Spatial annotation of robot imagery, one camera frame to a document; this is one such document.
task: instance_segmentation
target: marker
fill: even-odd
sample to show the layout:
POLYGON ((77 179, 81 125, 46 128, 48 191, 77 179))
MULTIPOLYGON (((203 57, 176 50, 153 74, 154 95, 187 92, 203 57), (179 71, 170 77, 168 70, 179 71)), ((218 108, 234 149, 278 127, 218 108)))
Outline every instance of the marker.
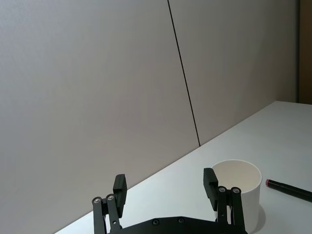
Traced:
POLYGON ((295 196, 297 198, 312 202, 312 193, 303 189, 296 188, 294 186, 276 182, 271 179, 267 179, 265 184, 272 189, 278 190, 282 193, 295 196))

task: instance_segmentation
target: black metal bracket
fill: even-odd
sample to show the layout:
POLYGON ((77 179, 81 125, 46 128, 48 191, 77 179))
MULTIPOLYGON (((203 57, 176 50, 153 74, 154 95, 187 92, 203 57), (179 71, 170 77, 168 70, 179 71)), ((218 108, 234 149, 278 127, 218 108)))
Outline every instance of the black metal bracket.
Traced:
POLYGON ((93 198, 93 224, 95 234, 107 234, 106 215, 109 215, 110 218, 111 233, 122 229, 119 218, 122 217, 126 196, 126 177, 125 174, 120 174, 115 178, 113 194, 108 194, 106 198, 101 198, 100 196, 93 198))

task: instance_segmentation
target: black vertical line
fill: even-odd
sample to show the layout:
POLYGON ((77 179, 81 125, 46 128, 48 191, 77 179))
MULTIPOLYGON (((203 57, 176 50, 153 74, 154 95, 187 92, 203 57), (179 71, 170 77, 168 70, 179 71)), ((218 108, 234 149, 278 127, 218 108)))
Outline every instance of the black vertical line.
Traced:
POLYGON ((169 0, 167 0, 167 3, 168 3, 168 7, 169 7, 169 12, 170 12, 170 17, 171 17, 172 27, 173 27, 174 33, 175 33, 175 41, 176 41, 177 50, 178 50, 178 52, 179 52, 179 57, 180 57, 180 62, 181 62, 182 71, 183 71, 183 76, 184 76, 185 86, 186 86, 186 90, 187 90, 187 95, 188 95, 188 97, 189 97, 189 102, 190 102, 190 106, 191 106, 191 111, 192 111, 194 126, 195 126, 195 130, 196 130, 198 145, 200 146, 200 141, 199 141, 199 136, 198 136, 198 130, 197 130, 197 126, 196 126, 196 121, 195 121, 193 106, 192 106, 191 97, 190 97, 189 86, 187 85, 187 81, 186 81, 186 77, 185 77, 184 66, 183 66, 183 62, 182 62, 182 57, 181 57, 181 52, 180 52, 179 43, 178 43, 177 37, 176 37, 176 28, 175 28, 175 24, 174 24, 174 19, 173 19, 173 17, 172 17, 172 12, 171 12, 171 7, 170 7, 169 0))

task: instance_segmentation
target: wall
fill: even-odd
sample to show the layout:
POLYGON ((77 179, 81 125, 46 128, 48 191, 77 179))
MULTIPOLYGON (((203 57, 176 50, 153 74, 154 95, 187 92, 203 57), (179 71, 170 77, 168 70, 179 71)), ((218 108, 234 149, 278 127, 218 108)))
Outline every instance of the wall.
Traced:
MULTIPOLYGON (((294 100, 295 0, 171 8, 201 143, 294 100)), ((166 1, 0 1, 0 233, 52 233, 198 147, 166 1)))
POLYGON ((167 3, 0 2, 0 233, 53 233, 198 147, 167 3))
POLYGON ((297 0, 170 0, 201 144, 295 101, 297 0))

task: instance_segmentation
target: paper cup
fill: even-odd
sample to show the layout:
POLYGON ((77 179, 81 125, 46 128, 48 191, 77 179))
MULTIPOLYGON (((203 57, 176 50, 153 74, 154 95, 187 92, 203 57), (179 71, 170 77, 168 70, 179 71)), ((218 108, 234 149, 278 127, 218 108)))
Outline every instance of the paper cup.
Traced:
MULTIPOLYGON (((242 190, 245 229, 248 233, 253 232, 258 223, 261 172, 253 164, 235 159, 219 162, 212 168, 219 181, 219 186, 224 186, 227 189, 239 187, 242 190)), ((229 207, 228 223, 231 223, 229 207)))

